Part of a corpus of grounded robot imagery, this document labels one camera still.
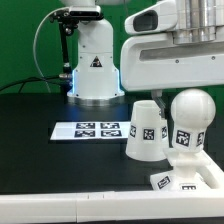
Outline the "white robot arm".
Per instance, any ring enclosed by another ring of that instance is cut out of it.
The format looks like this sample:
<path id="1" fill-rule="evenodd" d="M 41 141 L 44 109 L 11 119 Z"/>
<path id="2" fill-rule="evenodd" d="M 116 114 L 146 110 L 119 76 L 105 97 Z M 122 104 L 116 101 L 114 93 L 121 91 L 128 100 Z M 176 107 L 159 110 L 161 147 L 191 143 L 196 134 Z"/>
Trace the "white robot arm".
<path id="1" fill-rule="evenodd" d="M 126 91 L 224 84 L 224 0 L 158 0 L 125 20 L 120 67 L 103 5 L 122 0 L 60 0 L 68 32 L 76 28 L 78 64 L 69 97 L 105 101 Z"/>

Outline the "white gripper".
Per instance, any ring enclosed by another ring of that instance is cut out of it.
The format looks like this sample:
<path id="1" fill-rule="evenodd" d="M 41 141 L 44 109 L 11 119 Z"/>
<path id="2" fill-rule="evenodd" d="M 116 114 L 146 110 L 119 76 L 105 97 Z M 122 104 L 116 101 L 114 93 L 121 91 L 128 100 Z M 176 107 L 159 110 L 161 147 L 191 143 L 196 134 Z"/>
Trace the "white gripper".
<path id="1" fill-rule="evenodd" d="M 152 90 L 164 118 L 166 105 L 157 89 L 224 84 L 224 36 L 186 45 L 175 45 L 171 33 L 131 37 L 121 50 L 120 74 L 127 91 Z"/>

